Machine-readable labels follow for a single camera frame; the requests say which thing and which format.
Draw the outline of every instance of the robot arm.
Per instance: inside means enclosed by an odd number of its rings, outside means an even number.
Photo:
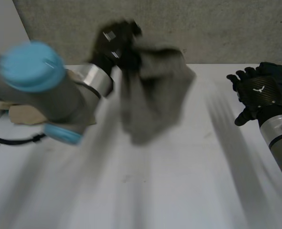
[[[92,57],[75,82],[48,45],[31,42],[17,46],[0,59],[0,100],[36,107],[48,119],[44,126],[47,136],[77,144],[100,98],[113,89],[111,69],[132,64],[126,61],[132,54],[127,50],[140,32],[136,23],[125,21],[101,29]],[[137,55],[129,59],[139,65]]]
[[[282,171],[282,92],[276,81],[261,68],[246,68],[245,72],[237,71],[236,74],[240,80],[236,75],[227,78],[246,108],[235,124],[241,126],[257,119],[261,134]]]

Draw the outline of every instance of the white table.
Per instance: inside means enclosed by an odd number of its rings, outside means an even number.
[[[235,127],[218,108],[224,95],[242,110],[225,76],[247,66],[191,64],[198,78],[181,124],[146,147],[122,131],[118,93],[79,147],[0,146],[0,229],[282,228],[282,174],[256,121]],[[40,129],[0,119],[4,138]]]

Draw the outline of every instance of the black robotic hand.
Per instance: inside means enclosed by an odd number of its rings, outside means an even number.
[[[275,113],[282,113],[282,91],[268,72],[264,72],[261,67],[248,67],[245,72],[237,71],[236,74],[240,80],[236,75],[227,75],[227,79],[233,83],[233,90],[237,92],[240,102],[246,106],[235,119],[237,126],[255,119],[261,125],[263,121],[260,119],[267,120]]]
[[[115,65],[125,69],[138,69],[140,57],[131,49],[134,36],[141,35],[141,29],[133,22],[115,22],[100,29],[90,62],[110,74]]]

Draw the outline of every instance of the gray cloth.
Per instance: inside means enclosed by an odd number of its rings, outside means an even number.
[[[142,65],[123,71],[121,118],[135,144],[144,144],[180,119],[185,95],[196,74],[181,51],[167,42],[140,37],[134,43]]]

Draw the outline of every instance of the concrete wall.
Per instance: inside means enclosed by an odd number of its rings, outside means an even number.
[[[167,36],[188,63],[282,63],[282,0],[14,0],[30,39],[79,63],[97,27],[133,18]]]

